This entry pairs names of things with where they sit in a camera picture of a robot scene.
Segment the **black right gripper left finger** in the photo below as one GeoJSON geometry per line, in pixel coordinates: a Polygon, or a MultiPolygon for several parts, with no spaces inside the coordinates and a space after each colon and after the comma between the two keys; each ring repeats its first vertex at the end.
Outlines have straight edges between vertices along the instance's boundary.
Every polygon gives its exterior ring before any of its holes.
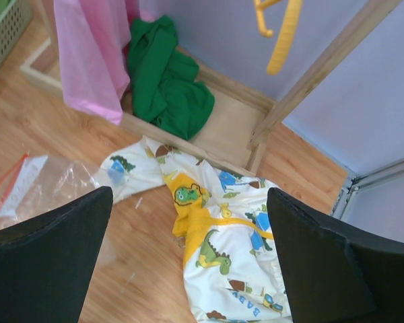
{"type": "Polygon", "coordinates": [[[0,230],[0,322],[77,322],[112,211],[102,186],[0,230]]]}

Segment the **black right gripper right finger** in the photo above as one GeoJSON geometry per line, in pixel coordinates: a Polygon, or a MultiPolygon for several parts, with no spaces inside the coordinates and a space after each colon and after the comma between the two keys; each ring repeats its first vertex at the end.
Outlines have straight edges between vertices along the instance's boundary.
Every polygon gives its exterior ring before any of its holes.
{"type": "Polygon", "coordinates": [[[404,322],[404,243],[278,188],[267,210],[293,321],[404,322]]]}

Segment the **clear zip top bag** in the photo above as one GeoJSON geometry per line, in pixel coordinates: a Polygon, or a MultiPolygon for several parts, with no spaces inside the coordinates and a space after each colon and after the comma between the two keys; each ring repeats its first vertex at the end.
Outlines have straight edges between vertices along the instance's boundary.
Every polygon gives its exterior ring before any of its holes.
{"type": "Polygon", "coordinates": [[[55,155],[23,155],[0,178],[0,229],[65,205],[100,186],[100,168],[55,155]]]}

